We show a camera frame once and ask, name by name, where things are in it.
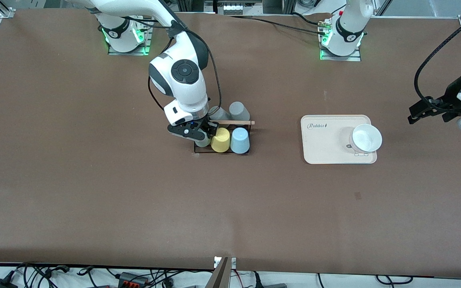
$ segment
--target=tray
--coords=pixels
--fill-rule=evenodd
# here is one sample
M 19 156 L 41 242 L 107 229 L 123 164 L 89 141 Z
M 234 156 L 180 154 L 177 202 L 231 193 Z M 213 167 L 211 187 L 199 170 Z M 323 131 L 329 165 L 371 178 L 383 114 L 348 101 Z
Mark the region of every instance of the tray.
M 371 124 L 366 115 L 305 115 L 302 117 L 303 157 L 309 164 L 373 164 L 373 153 L 351 148 L 350 135 L 360 124 Z

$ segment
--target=table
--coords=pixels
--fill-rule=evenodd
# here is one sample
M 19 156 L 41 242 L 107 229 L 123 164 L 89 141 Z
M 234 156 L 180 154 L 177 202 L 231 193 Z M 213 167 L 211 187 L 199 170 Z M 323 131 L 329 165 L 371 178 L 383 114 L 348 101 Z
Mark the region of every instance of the table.
M 146 88 L 166 33 L 155 31 L 148 57 L 117 57 L 86 11 L 3 20 L 0 261 L 211 268 L 229 255 L 242 270 L 461 277 L 461 131 L 406 119 L 417 67 L 457 20 L 372 19 L 363 60 L 332 62 L 312 34 L 181 18 L 214 53 L 223 107 L 242 101 L 256 121 L 248 156 L 194 155 L 167 133 Z M 460 74 L 461 34 L 421 89 L 438 97 Z M 306 164 L 308 114 L 369 116 L 384 137 L 377 162 Z

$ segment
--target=white floor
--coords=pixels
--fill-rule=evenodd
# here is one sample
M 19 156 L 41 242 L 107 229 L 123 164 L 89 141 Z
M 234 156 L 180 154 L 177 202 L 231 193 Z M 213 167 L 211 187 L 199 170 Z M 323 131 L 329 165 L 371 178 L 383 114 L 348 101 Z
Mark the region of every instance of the white floor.
M 0 279 L 3 279 L 11 270 L 11 267 L 0 267 Z M 70 272 L 64 274 L 62 272 L 55 272 L 51 280 L 58 286 L 58 288 L 93 288 L 88 275 L 78 276 L 76 273 L 80 268 L 71 268 Z M 136 275 L 149 274 L 149 270 L 118 270 L 111 269 L 113 273 L 131 272 Z M 254 273 L 241 271 L 245 273 L 241 275 L 243 287 L 255 287 L 256 281 Z M 197 288 L 204 288 L 207 281 L 211 277 L 209 272 L 190 273 L 183 272 L 174 276 L 174 288 L 187 288 L 189 286 L 197 286 Z M 318 283 L 316 274 L 309 273 L 278 273 L 278 272 L 259 272 L 262 284 L 264 286 L 285 283 L 288 288 L 321 288 Z M 28 268 L 27 277 L 31 276 L 31 269 Z M 118 280 L 110 275 L 105 269 L 94 269 L 92 276 L 97 286 L 110 286 L 117 287 Z M 390 288 L 389 286 L 382 285 L 375 280 L 374 276 L 370 275 L 340 275 L 340 274 L 321 274 L 321 279 L 325 288 Z M 392 281 L 406 281 L 404 277 L 392 277 Z M 34 282 L 33 287 L 37 287 L 38 281 Z M 15 273 L 12 283 L 19 288 L 24 288 L 24 281 L 22 275 Z M 48 284 L 43 281 L 42 288 L 47 288 Z M 416 277 L 411 283 L 405 285 L 397 285 L 397 288 L 461 288 L 461 280 L 458 279 L 441 279 L 441 278 L 418 278 Z M 230 288 L 241 288 L 238 278 L 232 273 Z

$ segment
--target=light blue cup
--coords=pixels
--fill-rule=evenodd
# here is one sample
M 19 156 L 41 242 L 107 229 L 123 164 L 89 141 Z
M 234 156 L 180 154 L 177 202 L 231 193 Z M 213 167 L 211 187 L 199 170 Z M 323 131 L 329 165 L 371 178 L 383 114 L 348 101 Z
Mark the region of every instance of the light blue cup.
M 250 149 L 249 132 L 245 128 L 236 128 L 232 131 L 230 149 L 236 154 L 243 154 Z

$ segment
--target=wooden handle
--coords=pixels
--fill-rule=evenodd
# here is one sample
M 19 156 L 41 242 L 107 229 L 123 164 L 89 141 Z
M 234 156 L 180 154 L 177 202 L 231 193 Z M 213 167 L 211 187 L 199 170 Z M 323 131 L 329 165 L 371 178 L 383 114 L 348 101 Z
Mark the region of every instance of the wooden handle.
M 255 121 L 236 121 L 236 120 L 210 120 L 211 122 L 217 122 L 223 125 L 255 125 Z

